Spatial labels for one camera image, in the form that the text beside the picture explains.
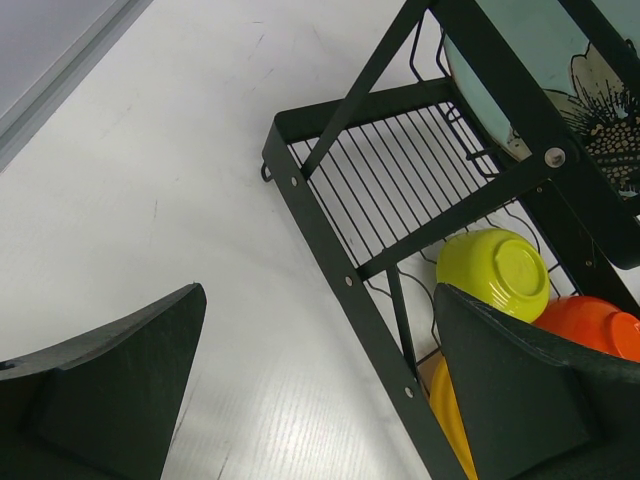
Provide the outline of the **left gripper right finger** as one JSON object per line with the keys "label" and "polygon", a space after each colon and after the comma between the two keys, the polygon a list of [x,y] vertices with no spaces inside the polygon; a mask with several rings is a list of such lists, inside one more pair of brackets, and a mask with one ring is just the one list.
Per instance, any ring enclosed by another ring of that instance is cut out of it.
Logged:
{"label": "left gripper right finger", "polygon": [[434,316],[482,479],[636,479],[639,365],[440,284]]}

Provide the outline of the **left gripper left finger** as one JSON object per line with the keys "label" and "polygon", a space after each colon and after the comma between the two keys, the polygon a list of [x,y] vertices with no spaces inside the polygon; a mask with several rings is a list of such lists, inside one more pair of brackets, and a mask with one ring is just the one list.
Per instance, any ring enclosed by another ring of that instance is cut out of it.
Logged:
{"label": "left gripper left finger", "polygon": [[158,479],[204,323],[193,283],[1,363],[4,479]]}

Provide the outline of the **mint green flower plate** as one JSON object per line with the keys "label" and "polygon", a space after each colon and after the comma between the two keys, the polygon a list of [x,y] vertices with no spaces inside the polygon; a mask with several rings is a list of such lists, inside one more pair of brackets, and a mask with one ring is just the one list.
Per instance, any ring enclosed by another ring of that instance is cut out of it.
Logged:
{"label": "mint green flower plate", "polygon": [[[624,200],[639,195],[639,100],[559,1],[477,1]],[[639,1],[592,1],[639,57]],[[515,160],[531,151],[448,37],[460,93]]]}

